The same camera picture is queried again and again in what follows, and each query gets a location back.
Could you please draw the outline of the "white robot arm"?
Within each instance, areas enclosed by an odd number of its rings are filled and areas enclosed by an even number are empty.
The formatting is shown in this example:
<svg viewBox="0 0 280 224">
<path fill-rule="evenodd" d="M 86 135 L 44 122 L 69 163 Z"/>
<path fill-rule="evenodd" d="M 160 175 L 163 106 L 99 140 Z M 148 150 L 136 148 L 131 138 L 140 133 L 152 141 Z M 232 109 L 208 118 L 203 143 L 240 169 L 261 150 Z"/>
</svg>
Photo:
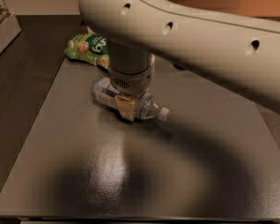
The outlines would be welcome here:
<svg viewBox="0 0 280 224">
<path fill-rule="evenodd" d="M 109 74 L 128 94 L 145 88 L 153 53 L 280 114 L 280 21 L 183 7 L 166 0 L 78 0 L 108 42 Z"/>
</svg>

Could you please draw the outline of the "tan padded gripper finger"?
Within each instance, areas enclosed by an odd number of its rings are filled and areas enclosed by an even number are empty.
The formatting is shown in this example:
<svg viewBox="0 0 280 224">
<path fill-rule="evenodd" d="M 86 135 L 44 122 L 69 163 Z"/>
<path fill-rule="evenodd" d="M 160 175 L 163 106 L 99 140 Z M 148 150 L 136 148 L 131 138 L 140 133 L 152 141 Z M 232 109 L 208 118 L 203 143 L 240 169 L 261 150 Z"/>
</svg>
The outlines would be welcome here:
<svg viewBox="0 0 280 224">
<path fill-rule="evenodd" d="M 115 102 L 120 115 L 129 121 L 134 121 L 137 99 L 133 96 L 117 94 Z"/>
</svg>

